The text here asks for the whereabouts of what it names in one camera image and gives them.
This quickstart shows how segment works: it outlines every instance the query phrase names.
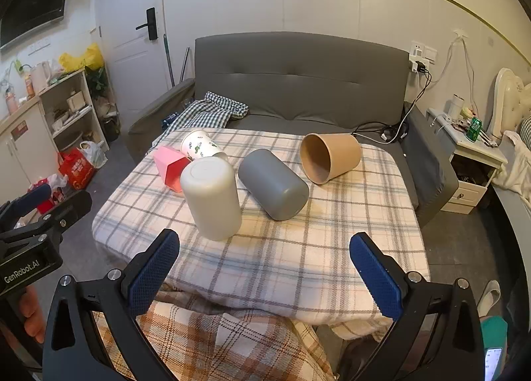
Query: white slipper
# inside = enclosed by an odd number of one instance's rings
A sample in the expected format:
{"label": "white slipper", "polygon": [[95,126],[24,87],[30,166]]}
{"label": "white slipper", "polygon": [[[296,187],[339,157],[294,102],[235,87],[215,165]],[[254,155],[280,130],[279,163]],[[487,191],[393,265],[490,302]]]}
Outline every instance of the white slipper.
{"label": "white slipper", "polygon": [[483,290],[480,302],[477,304],[477,314],[480,318],[487,316],[490,309],[500,300],[500,297],[500,284],[495,279],[490,280]]}

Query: gray sofa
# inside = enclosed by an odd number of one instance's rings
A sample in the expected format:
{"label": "gray sofa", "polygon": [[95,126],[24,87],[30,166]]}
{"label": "gray sofa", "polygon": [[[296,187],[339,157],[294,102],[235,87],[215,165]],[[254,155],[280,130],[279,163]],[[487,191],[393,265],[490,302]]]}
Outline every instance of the gray sofa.
{"label": "gray sofa", "polygon": [[[305,135],[351,132],[372,121],[397,124],[408,72],[405,51],[355,39],[293,32],[198,38],[195,79],[142,110],[126,144],[139,162],[161,134],[160,121],[182,110],[186,98],[202,99],[207,91],[249,106],[245,118],[229,122],[231,128]],[[455,193],[458,181],[416,107],[407,122],[403,140],[379,146],[395,159],[423,226]],[[367,135],[381,140],[377,132]]]}

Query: green plant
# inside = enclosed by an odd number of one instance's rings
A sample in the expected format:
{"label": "green plant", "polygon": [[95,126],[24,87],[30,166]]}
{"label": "green plant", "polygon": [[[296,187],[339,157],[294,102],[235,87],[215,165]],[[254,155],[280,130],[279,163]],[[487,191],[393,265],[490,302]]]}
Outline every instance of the green plant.
{"label": "green plant", "polygon": [[98,96],[103,96],[105,89],[109,87],[105,67],[102,66],[96,70],[91,70],[88,66],[85,66],[85,72],[87,74],[87,86],[89,87],[91,97],[97,98]]}

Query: bed headboard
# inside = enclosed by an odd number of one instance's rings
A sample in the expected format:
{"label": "bed headboard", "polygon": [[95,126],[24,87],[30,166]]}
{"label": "bed headboard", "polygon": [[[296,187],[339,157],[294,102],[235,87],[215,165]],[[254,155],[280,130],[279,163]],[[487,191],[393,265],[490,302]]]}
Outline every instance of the bed headboard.
{"label": "bed headboard", "polygon": [[494,111],[488,133],[501,141],[505,131],[516,131],[522,119],[531,115],[531,83],[502,68],[494,85]]}

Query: pillow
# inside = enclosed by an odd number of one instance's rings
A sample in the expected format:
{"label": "pillow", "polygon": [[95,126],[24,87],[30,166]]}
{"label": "pillow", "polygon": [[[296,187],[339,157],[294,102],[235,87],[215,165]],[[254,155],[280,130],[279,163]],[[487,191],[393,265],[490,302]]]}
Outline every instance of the pillow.
{"label": "pillow", "polygon": [[526,144],[527,148],[531,150],[531,116],[522,120],[520,126],[520,138]]}

